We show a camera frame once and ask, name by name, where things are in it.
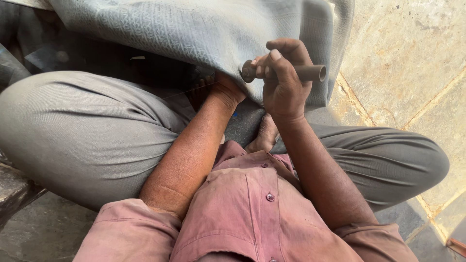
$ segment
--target bare foot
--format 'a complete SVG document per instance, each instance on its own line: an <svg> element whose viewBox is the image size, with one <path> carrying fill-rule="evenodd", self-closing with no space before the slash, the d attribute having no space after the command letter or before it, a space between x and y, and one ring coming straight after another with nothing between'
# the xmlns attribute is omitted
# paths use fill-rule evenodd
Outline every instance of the bare foot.
<svg viewBox="0 0 466 262"><path fill-rule="evenodd" d="M244 149L248 154L254 153L260 150L270 152L272 147L275 145L275 139L279 136L277 126L272 119L272 116L267 113L262 117L262 122L259 127L259 134L256 139L246 146Z"/></svg>
<svg viewBox="0 0 466 262"><path fill-rule="evenodd" d="M206 100L207 96L212 89L212 83L214 82L214 78L211 76L206 76L205 79L201 79L199 84L196 84L191 92L188 92L186 96L188 96L189 102L194 108L194 111L199 112L201 109L202 104Z"/></svg>

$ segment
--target pink shirt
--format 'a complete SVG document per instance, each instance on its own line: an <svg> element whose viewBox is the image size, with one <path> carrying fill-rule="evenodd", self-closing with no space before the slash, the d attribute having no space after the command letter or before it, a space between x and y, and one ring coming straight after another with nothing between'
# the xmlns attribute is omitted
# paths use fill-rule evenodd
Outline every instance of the pink shirt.
<svg viewBox="0 0 466 262"><path fill-rule="evenodd" d="M108 203L74 261L417 261L397 224L332 232L300 190L288 155L227 141L183 223L138 199Z"/></svg>

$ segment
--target hand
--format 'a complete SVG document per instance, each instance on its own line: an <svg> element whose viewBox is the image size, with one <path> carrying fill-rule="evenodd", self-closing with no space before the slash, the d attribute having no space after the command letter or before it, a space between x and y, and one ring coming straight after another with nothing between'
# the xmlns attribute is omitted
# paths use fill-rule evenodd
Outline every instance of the hand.
<svg viewBox="0 0 466 262"><path fill-rule="evenodd" d="M234 107L246 98L234 80L220 71L215 71L215 82L209 95L217 96L228 106Z"/></svg>
<svg viewBox="0 0 466 262"><path fill-rule="evenodd" d="M266 47L271 52L256 57L251 63L251 67L256 68L257 77L264 78L265 110L277 124L301 120L312 81L301 82L293 65L313 65L309 53L297 39L279 38L267 42ZM271 69L278 80L270 78Z"/></svg>

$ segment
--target forearm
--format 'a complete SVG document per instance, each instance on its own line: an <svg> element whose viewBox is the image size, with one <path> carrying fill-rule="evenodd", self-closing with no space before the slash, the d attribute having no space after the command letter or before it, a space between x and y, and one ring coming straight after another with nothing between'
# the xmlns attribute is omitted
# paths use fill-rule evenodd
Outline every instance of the forearm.
<svg viewBox="0 0 466 262"><path fill-rule="evenodd" d="M304 116L294 123L275 123L304 193L330 229L350 223L377 223L359 190L329 155Z"/></svg>
<svg viewBox="0 0 466 262"><path fill-rule="evenodd" d="M148 177L139 198L158 212L183 220L211 171L220 140L237 103L211 94Z"/></svg>

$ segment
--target gray trousers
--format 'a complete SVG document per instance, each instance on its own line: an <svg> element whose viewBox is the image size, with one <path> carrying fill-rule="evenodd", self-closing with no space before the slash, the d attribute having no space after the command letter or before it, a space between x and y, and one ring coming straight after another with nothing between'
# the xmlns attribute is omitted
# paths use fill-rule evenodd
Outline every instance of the gray trousers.
<svg viewBox="0 0 466 262"><path fill-rule="evenodd" d="M0 148L36 183L90 209L137 197L195 114L184 95L144 89L74 71L23 79L0 95ZM440 147L416 133L311 126L374 211L431 188L449 169Z"/></svg>

